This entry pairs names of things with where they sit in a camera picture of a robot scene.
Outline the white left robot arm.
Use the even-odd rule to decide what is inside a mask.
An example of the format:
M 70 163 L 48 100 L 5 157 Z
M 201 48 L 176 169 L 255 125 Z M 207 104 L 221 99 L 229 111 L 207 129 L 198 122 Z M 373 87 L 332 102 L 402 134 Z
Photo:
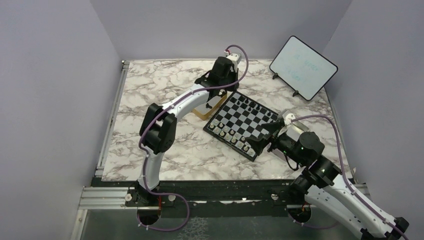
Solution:
M 211 70 L 197 78 L 193 85 L 177 98 L 163 104 L 151 104 L 145 114 L 139 135 L 139 148 L 145 151 L 134 199 L 152 205 L 158 199 L 155 188 L 159 185 L 162 160 L 175 141 L 177 123 L 195 108 L 220 95 L 221 91 L 234 92 L 239 87 L 239 53 L 218 57 Z

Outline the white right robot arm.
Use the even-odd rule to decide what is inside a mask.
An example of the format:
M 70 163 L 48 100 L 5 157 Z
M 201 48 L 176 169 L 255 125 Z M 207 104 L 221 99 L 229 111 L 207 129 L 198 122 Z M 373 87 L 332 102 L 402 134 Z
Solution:
M 258 155 L 265 147 L 280 151 L 303 168 L 289 185 L 289 199 L 321 209 L 349 229 L 360 240 L 405 238 L 409 222 L 394 217 L 366 197 L 350 182 L 340 167 L 323 155 L 325 145 L 305 126 L 284 120 L 265 123 L 268 134 L 246 141 Z

